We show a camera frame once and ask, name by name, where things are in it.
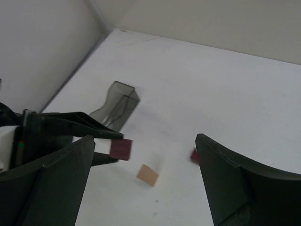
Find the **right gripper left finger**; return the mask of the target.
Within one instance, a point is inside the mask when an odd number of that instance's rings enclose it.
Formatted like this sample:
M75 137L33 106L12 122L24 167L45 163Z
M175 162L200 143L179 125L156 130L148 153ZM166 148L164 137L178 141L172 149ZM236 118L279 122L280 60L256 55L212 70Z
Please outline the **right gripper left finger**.
M86 136L0 174L2 226L73 226L92 165L95 143Z

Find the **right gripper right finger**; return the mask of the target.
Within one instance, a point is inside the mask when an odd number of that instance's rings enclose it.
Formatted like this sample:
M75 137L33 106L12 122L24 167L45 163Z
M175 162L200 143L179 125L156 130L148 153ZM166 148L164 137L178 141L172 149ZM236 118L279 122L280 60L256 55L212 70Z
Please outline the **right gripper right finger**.
M215 226L299 226L301 176L196 137L200 171Z

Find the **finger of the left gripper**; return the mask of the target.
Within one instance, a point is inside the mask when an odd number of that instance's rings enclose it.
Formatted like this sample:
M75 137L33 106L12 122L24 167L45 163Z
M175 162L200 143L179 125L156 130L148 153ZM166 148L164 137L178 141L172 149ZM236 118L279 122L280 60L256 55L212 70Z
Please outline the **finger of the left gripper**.
M31 113L25 130L44 136L93 136L100 139L122 139L124 135L114 131L84 112Z
M91 166L100 166L118 162L118 159L110 157L109 154L94 152Z

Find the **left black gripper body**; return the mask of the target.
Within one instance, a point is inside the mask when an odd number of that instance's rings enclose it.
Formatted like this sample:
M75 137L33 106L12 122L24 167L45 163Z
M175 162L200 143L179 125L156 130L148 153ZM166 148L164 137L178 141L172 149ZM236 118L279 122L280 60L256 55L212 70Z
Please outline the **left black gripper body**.
M42 131L49 125L42 125L42 117L50 113L37 113L25 109L22 114L13 112L0 104L0 128L12 129L0 136L1 171L22 166L49 155L73 142L73 136L47 135Z

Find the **dark red cube block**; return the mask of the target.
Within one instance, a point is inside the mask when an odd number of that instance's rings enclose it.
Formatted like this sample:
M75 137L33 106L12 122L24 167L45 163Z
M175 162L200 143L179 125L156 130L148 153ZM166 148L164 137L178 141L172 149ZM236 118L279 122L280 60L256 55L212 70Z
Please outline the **dark red cube block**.
M130 139L112 140L109 156L114 159L128 161L131 155L132 142Z

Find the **natural long wood block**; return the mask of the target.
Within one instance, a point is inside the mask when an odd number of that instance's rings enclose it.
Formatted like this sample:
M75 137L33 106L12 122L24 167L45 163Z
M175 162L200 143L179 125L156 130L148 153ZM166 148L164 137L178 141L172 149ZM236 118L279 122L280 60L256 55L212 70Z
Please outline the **natural long wood block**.
M149 166L143 164L139 170L139 172L137 173L136 177L143 181L144 183L148 184L149 186L154 187L159 174L157 174L152 168L150 168Z

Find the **dark red triangular block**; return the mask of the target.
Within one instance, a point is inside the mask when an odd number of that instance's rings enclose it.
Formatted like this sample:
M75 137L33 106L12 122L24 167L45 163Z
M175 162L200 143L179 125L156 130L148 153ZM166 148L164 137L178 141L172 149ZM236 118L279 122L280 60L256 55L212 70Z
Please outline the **dark red triangular block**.
M194 148L190 154L190 161L196 165L199 165L198 154L196 148Z

